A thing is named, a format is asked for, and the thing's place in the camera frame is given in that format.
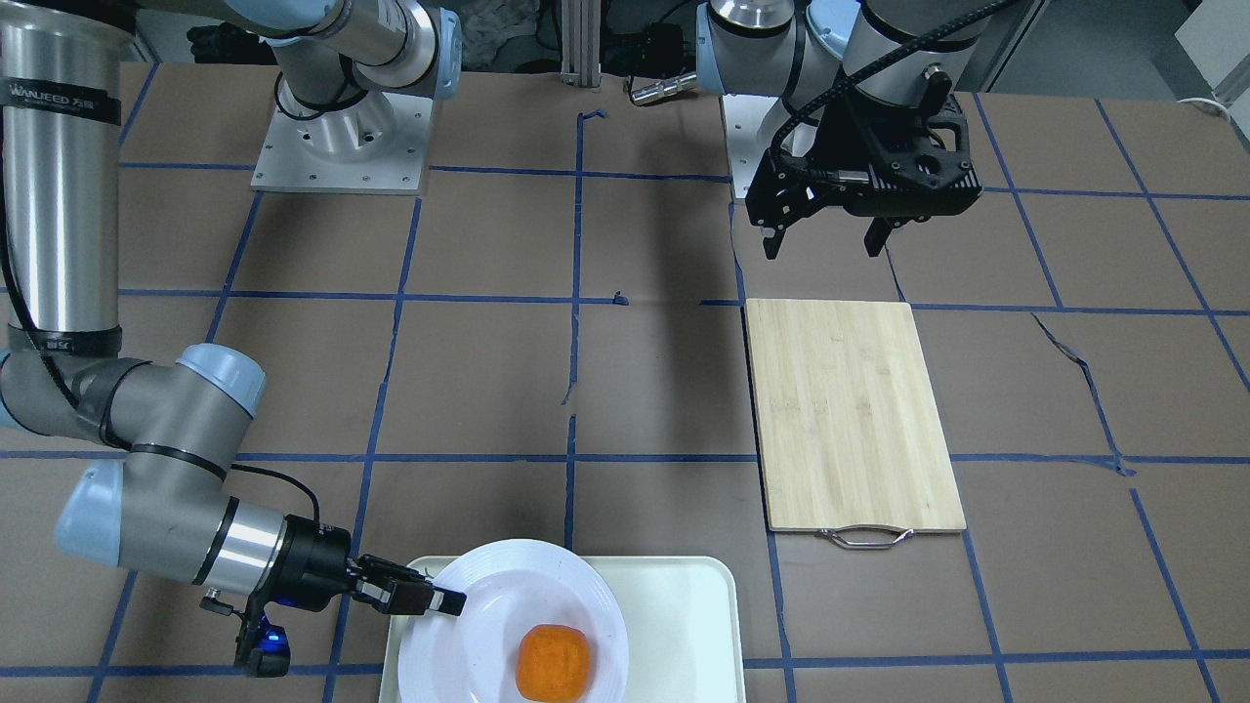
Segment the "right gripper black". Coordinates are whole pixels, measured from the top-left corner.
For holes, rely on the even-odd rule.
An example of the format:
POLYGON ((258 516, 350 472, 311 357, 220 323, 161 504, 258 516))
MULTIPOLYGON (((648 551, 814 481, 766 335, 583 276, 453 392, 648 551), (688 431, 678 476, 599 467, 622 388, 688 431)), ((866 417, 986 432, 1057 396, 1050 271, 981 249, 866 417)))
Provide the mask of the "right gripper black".
POLYGON ((308 517, 286 517, 284 543, 271 570, 271 600, 301 610, 324 610, 350 595, 388 615, 421 617, 429 610, 462 614, 466 595, 378 555, 350 555, 352 535, 308 517))

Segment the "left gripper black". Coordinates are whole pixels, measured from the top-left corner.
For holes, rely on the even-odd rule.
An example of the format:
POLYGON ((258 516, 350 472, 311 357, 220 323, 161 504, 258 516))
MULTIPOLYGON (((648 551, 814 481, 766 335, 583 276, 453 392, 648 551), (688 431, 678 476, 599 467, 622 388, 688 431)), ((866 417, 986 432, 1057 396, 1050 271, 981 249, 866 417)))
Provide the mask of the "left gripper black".
POLYGON ((812 146, 802 155, 769 148, 749 186, 748 214, 762 226, 768 260, 778 258, 790 226, 826 206, 872 219, 862 248, 876 258, 898 224, 959 215, 982 195, 945 68, 921 68, 914 106, 880 103, 849 86, 844 73, 838 78, 839 93, 804 108, 820 114, 812 146))

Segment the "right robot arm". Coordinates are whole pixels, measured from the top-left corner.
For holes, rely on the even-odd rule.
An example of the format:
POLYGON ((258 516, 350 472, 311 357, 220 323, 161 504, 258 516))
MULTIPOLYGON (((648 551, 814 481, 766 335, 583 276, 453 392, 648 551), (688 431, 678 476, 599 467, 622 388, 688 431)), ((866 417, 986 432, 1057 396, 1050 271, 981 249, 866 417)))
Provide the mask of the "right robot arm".
POLYGON ((2 276, 12 316, 2 423, 124 450, 89 469, 58 545, 111 568, 322 610, 338 595, 385 614, 456 615, 460 593, 352 555, 350 533, 229 497, 222 483, 262 399, 250 357, 198 344, 164 367, 121 357, 120 59, 134 1, 2 4, 2 276))

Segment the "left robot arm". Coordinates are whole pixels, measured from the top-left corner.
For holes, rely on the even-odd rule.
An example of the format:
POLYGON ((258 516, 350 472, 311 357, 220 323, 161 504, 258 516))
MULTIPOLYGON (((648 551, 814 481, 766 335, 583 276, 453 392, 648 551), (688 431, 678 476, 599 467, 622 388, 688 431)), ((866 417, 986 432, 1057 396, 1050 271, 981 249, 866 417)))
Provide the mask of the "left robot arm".
POLYGON ((838 208, 892 231, 959 216, 982 195, 954 88, 1006 1, 706 1, 696 13, 704 93, 772 98, 744 191, 778 256, 796 223, 838 208))

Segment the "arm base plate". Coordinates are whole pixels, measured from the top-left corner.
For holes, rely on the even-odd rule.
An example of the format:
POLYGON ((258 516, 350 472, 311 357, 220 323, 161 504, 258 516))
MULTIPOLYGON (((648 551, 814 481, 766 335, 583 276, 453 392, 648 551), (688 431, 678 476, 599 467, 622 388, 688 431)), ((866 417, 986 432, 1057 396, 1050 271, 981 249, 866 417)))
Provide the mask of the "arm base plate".
POLYGON ((722 95, 722 125, 732 185, 732 200, 745 196, 775 133, 790 118, 779 98, 722 95))
POLYGON ((278 90, 251 186, 285 194, 419 195, 438 103, 369 93, 350 108, 312 118, 278 90))

